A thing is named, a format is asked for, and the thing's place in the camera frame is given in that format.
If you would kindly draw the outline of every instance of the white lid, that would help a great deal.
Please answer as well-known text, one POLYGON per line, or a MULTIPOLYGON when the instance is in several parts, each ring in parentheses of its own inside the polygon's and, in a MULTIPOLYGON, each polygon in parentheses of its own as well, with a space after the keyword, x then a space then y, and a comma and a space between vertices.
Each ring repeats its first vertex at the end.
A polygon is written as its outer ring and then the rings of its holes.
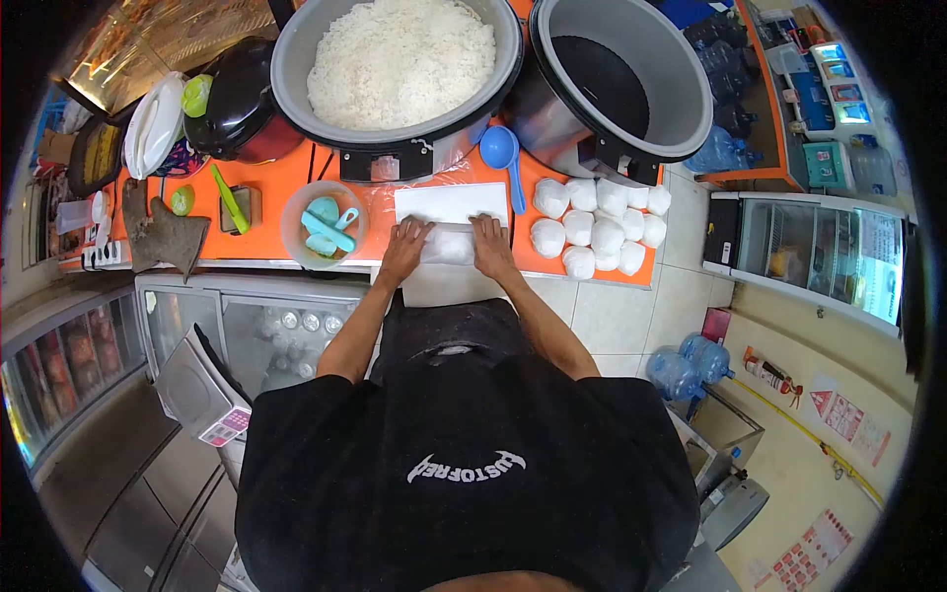
POLYGON ((184 74, 170 72, 135 107, 125 134, 125 165, 139 180, 157 170, 184 126, 184 74))

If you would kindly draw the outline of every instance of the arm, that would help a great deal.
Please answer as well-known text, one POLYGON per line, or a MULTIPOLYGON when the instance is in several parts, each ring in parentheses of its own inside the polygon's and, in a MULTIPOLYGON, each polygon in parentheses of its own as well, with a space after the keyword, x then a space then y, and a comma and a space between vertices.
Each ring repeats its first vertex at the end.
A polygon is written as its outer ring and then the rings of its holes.
POLYGON ((509 232, 486 214, 471 218, 476 268, 494 279, 513 301, 527 338, 536 352, 572 380, 600 376, 588 350, 543 299, 536 295, 513 262, 509 232))
POLYGON ((411 217, 391 227, 391 240, 375 284, 322 353, 315 369, 316 378, 335 374, 352 384, 365 378, 388 302, 418 266, 424 237, 433 227, 434 223, 422 224, 411 217))

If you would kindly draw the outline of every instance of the tiled floor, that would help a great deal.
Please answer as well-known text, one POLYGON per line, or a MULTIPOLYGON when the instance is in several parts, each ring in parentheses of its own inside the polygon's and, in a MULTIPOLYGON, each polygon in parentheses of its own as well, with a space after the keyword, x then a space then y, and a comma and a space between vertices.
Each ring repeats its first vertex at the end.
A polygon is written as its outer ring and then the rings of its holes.
POLYGON ((666 170, 668 237, 655 256, 652 290, 530 278, 529 284, 576 333, 603 376, 644 376, 649 355, 680 345, 704 324, 707 307, 729 306, 734 283, 701 266, 709 192, 680 165, 666 170))

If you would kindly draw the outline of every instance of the person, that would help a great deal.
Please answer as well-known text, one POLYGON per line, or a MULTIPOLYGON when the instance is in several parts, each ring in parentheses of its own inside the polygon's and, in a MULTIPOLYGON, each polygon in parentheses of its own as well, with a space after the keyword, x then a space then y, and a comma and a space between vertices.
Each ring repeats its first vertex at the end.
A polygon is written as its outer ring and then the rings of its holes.
POLYGON ((512 306, 404 308, 432 227, 406 219, 316 377, 254 401, 236 534, 260 590, 656 590, 685 560, 697 493, 657 391, 601 378, 507 229, 471 222, 512 306))

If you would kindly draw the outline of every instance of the rice ball wrapped in plastic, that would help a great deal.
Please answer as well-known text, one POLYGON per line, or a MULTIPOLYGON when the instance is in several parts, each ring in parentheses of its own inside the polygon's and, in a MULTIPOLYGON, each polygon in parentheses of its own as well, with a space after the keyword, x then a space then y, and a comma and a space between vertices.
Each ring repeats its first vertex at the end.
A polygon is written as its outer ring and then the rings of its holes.
POLYGON ((633 276, 645 260, 645 247, 638 242, 625 241, 618 256, 618 271, 633 276))
POLYGON ((648 189, 648 213, 664 216, 670 207, 670 191, 662 186, 648 189))
POLYGON ((570 246, 563 253, 565 274, 572 279, 591 279, 595 274, 595 253, 587 246, 570 246))
POLYGON ((628 208, 618 221, 621 229, 625 231, 626 241, 640 241, 645 233, 645 215, 641 210, 628 208))
POLYGON ((563 216, 565 241, 576 246, 588 246, 592 243, 592 225, 595 216, 592 212, 570 209, 563 216))
POLYGON ((595 194, 595 179, 569 179, 565 183, 565 190, 569 193, 572 209, 591 212, 599 207, 595 194))
POLYGON ((630 188, 628 191, 628 207, 634 209, 645 209, 648 207, 648 193, 651 190, 646 187, 630 188))
POLYGON ((596 253, 617 253, 623 242, 625 231, 619 223, 602 218, 592 225, 592 248, 596 253))
POLYGON ((536 184, 533 205, 547 218, 559 220, 569 207, 569 193, 565 185, 555 179, 541 179, 536 184))
POLYGON ((610 216, 620 216, 628 207, 629 189, 608 179, 599 179, 595 189, 599 209, 610 216))
POLYGON ((645 231, 641 236, 641 244, 656 249, 664 242, 668 234, 668 225, 653 214, 645 214, 645 231))
POLYGON ((556 220, 540 218, 533 223, 529 237, 536 252, 546 259, 559 257, 565 246, 565 228, 556 220))
POLYGON ((596 253, 595 254, 595 268, 601 271, 612 271, 618 267, 618 263, 621 260, 621 252, 617 253, 596 253))

